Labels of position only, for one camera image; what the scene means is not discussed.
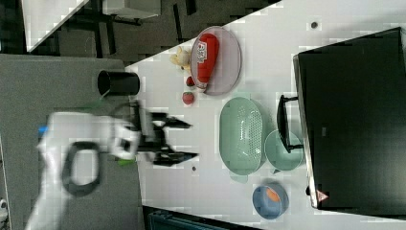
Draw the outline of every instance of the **green plastic basket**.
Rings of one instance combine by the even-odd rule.
[[[219,147],[226,167],[237,175],[255,172],[265,162],[263,143],[270,119],[259,103],[246,98],[228,101],[220,115]]]

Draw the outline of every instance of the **small red fruit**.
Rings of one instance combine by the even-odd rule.
[[[192,76],[190,76],[190,77],[188,77],[188,78],[186,79],[186,85],[187,85],[188,87],[194,86],[194,81],[193,81]]]
[[[182,95],[182,101],[184,104],[192,104],[194,102],[194,95],[192,92],[185,92]]]

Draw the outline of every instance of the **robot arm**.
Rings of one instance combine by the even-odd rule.
[[[91,194],[101,183],[102,153],[134,160],[138,151],[153,151],[156,152],[153,163],[164,166],[197,155],[172,149],[164,132],[165,127],[191,125],[169,118],[166,113],[148,113],[137,103],[131,107],[134,113],[131,122],[74,112],[50,116],[48,129],[38,145],[46,168],[26,230],[58,229],[68,200]],[[164,124],[156,126],[152,121]]]
[[[68,200],[86,196],[100,184],[100,154],[135,159],[140,136],[132,123],[108,116],[52,114],[38,145],[46,169],[26,229],[58,229]]]

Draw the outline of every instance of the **red triangle sticker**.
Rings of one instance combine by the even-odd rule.
[[[323,194],[322,192],[317,190],[317,199],[319,202],[322,202],[323,200],[327,199],[328,195]]]

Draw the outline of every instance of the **red bottle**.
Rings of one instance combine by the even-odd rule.
[[[197,47],[197,89],[204,92],[214,70],[218,55],[218,39],[213,34],[203,34]]]

